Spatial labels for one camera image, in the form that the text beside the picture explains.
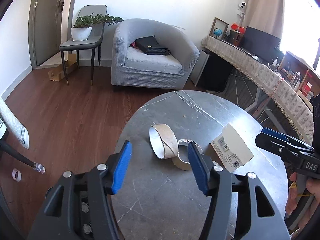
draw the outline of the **picture frame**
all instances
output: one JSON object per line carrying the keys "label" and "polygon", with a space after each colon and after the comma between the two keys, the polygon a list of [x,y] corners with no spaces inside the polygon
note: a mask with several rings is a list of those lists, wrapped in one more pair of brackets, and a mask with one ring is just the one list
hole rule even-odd
{"label": "picture frame", "polygon": [[[213,21],[213,24],[212,24],[212,27],[211,27],[211,30],[210,30],[210,33],[209,33],[209,36],[214,37],[214,38],[216,38],[216,39],[218,39],[218,40],[221,40],[221,39],[223,39],[224,35],[226,34],[228,27],[229,27],[229,24],[228,24],[228,23],[226,23],[226,22],[222,21],[221,19],[215,17],[215,18],[214,18],[214,21]],[[220,30],[222,30],[222,35],[220,35],[220,36],[217,37],[217,36],[213,33],[213,31],[214,31],[216,28],[219,28]]]}

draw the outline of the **potted plant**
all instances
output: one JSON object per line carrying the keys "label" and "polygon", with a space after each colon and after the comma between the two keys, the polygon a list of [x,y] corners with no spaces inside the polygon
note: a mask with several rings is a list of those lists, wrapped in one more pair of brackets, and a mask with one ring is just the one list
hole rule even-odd
{"label": "potted plant", "polygon": [[88,39],[92,26],[95,24],[116,24],[122,22],[123,19],[120,17],[113,17],[107,14],[103,16],[102,14],[97,14],[96,16],[86,15],[79,17],[75,25],[71,28],[71,36],[73,41],[85,41]]}
{"label": "potted plant", "polygon": [[92,15],[80,16],[71,28],[73,41],[85,41],[88,39],[93,25]]}

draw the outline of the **armchair cushion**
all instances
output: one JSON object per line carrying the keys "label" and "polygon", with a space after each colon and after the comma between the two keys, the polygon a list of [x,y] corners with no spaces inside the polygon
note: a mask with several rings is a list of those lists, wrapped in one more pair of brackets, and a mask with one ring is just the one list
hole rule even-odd
{"label": "armchair cushion", "polygon": [[135,69],[171,74],[177,74],[182,69],[181,63],[172,55],[146,55],[133,47],[128,47],[124,65]]}

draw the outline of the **tape roll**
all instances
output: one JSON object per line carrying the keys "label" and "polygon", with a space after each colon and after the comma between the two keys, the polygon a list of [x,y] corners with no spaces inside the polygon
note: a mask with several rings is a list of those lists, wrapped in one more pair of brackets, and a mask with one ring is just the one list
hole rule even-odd
{"label": "tape roll", "polygon": [[[192,140],[180,139],[177,143],[178,143],[178,146],[188,147],[188,144],[190,142],[192,142]],[[200,145],[198,145],[196,142],[194,142],[194,143],[196,144],[196,147],[198,148],[200,154],[203,154],[203,151],[202,151]],[[182,153],[182,151],[178,151],[177,157],[172,158],[172,162],[179,169],[182,169],[184,171],[191,171],[192,169],[191,169],[190,162],[188,160],[188,155],[186,155],[185,153],[186,153],[186,151],[184,151],[184,153]]]}
{"label": "tape roll", "polygon": [[12,178],[17,182],[21,181],[21,172],[18,171],[17,169],[13,169]]}
{"label": "tape roll", "polygon": [[166,124],[151,125],[149,137],[152,149],[159,159],[178,155],[178,143],[173,131]]}

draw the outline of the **small cardboard box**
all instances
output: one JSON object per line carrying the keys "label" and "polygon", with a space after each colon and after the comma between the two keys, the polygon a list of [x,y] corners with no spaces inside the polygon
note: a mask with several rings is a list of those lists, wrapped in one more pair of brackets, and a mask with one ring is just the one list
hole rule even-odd
{"label": "small cardboard box", "polygon": [[210,144],[229,172],[235,171],[254,157],[245,141],[230,123]]}
{"label": "small cardboard box", "polygon": [[[78,68],[77,55],[68,54],[68,60],[65,61],[67,74]],[[49,79],[53,81],[60,81],[64,78],[64,72],[62,68],[62,63],[48,72]]]}

